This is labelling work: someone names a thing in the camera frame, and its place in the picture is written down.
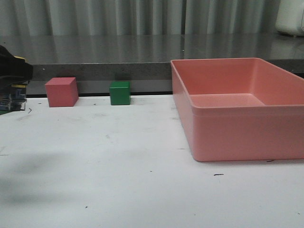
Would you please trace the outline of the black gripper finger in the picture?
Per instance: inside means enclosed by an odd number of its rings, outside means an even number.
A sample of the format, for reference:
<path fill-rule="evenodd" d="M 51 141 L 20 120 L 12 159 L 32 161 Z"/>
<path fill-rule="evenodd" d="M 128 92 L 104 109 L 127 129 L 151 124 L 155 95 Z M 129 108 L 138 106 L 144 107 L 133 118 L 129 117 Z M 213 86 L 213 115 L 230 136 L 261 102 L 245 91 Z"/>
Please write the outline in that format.
<path fill-rule="evenodd" d="M 0 47 L 0 83 L 13 84 L 29 81 L 33 66 L 24 59 L 13 56 L 4 46 Z"/>

